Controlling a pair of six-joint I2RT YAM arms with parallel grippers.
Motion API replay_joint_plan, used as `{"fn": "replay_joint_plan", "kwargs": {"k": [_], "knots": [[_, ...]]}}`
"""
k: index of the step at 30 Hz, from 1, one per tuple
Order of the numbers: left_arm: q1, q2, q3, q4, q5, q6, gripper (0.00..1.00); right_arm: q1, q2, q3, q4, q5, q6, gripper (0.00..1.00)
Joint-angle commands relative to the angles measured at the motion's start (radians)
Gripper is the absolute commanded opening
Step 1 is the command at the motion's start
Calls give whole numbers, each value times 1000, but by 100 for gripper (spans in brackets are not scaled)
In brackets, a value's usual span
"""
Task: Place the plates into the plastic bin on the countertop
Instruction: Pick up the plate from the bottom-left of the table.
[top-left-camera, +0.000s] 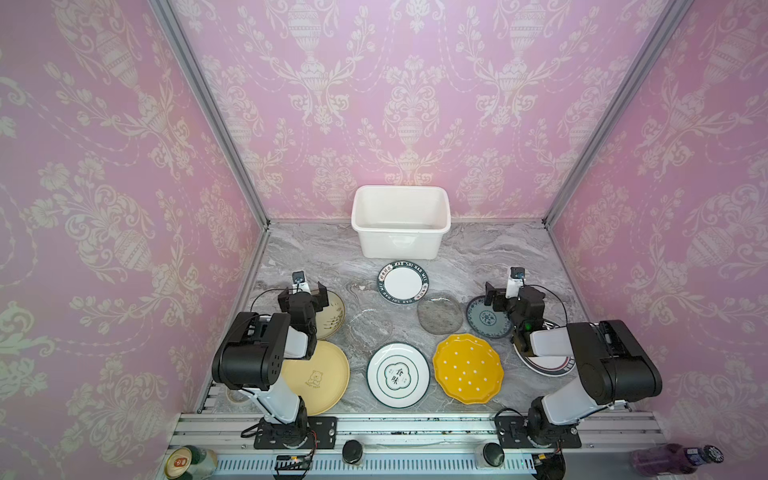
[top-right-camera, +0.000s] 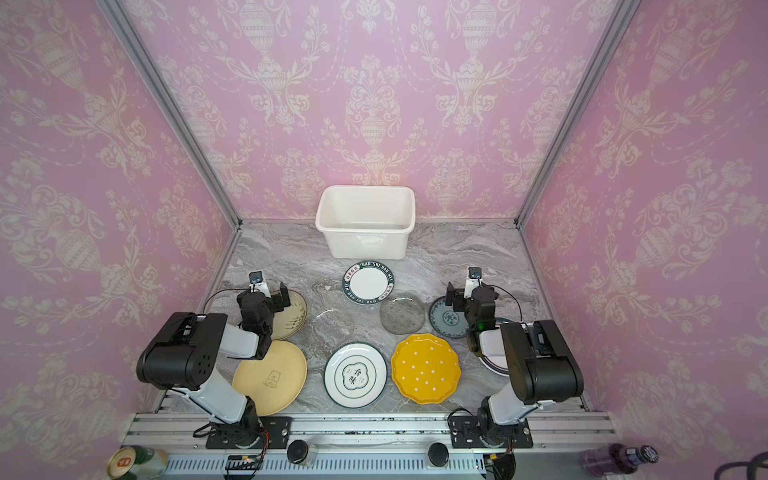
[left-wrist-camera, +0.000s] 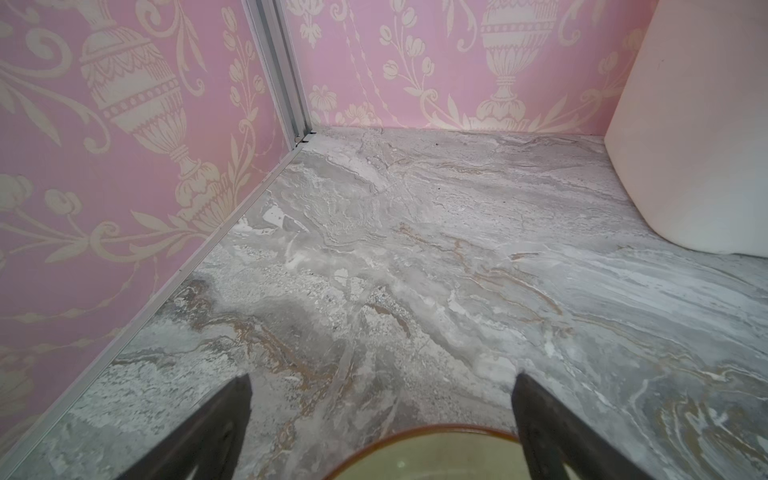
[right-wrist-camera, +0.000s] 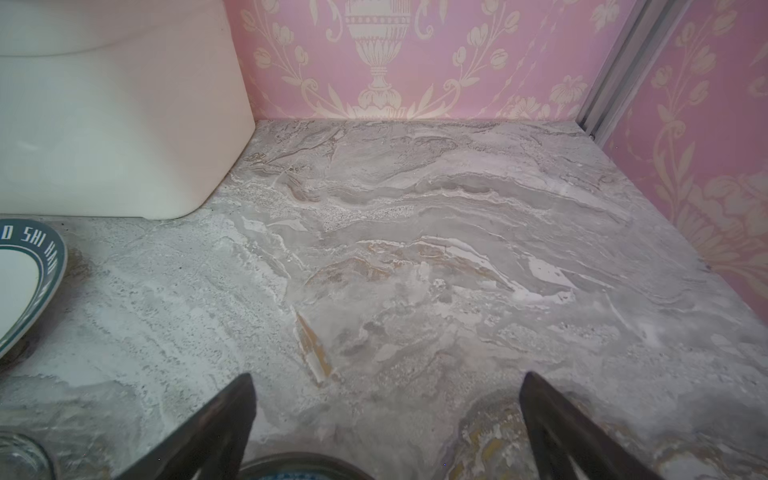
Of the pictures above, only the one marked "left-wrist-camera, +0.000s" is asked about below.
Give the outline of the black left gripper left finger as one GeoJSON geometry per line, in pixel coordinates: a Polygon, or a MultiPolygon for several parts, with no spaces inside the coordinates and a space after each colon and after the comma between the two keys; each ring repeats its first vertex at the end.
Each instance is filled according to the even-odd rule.
{"type": "Polygon", "coordinates": [[[233,378],[119,477],[231,479],[251,416],[252,385],[233,378]]]}

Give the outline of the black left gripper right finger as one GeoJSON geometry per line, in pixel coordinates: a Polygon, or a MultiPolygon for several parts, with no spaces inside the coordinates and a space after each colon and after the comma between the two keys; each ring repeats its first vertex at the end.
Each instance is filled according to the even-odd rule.
{"type": "Polygon", "coordinates": [[[650,477],[530,375],[517,375],[511,406],[533,479],[650,477]]]}

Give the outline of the large pale yellow plate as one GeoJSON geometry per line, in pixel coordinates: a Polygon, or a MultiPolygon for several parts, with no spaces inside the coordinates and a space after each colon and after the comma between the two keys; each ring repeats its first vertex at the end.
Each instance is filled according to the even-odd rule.
{"type": "Polygon", "coordinates": [[[352,454],[328,479],[529,479],[516,436],[488,427],[429,425],[352,454]]]}

